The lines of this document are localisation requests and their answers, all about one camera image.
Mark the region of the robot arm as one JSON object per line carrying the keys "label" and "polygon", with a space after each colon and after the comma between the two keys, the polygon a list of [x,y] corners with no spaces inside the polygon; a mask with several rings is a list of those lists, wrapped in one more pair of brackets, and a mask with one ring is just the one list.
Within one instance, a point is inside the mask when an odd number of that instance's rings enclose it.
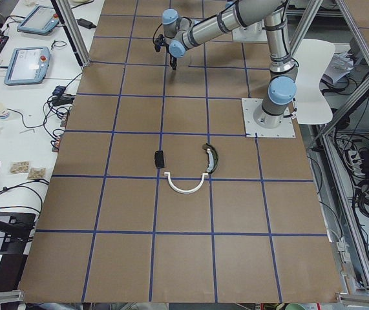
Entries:
{"label": "robot arm", "polygon": [[232,1],[215,15],[202,21],[181,16],[175,9],[163,11],[163,33],[153,37],[154,49],[165,48],[170,66],[185,53],[239,27],[263,21],[269,48],[271,79],[261,106],[254,112],[255,122],[266,129],[278,127],[284,111],[293,101],[298,64],[291,55],[286,9],[288,1]]}

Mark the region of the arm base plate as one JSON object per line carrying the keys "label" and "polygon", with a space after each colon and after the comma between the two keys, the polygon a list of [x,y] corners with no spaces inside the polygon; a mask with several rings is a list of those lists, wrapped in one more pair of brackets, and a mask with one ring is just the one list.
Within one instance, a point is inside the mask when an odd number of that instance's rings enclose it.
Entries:
{"label": "arm base plate", "polygon": [[279,116],[270,116],[262,109],[262,98],[242,98],[245,133],[252,138],[295,138],[295,129],[288,108]]}
{"label": "arm base plate", "polygon": [[267,43],[264,20],[254,23],[248,27],[239,27],[232,31],[234,42],[241,43]]}

